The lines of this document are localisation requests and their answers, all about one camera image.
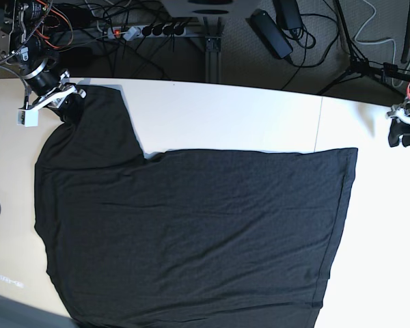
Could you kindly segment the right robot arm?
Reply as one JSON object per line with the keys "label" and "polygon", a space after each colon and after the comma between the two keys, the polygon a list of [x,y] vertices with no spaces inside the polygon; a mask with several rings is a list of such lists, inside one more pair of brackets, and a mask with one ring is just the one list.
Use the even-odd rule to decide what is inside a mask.
{"label": "right robot arm", "polygon": [[86,92],[59,67],[59,52],[69,44],[53,44],[44,32],[61,24],[74,33],[70,19],[52,1],[5,1],[0,6],[0,69],[14,74],[25,88],[17,112],[21,126],[36,127],[43,108],[62,122],[78,122],[82,115]]}

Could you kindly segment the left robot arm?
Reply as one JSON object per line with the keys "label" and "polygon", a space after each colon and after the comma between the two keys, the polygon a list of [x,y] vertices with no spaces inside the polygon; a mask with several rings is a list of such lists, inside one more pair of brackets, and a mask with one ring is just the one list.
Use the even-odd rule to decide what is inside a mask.
{"label": "left robot arm", "polygon": [[391,120],[387,138],[389,146],[410,146],[410,82],[406,88],[405,99],[400,104],[392,105],[386,116]]}

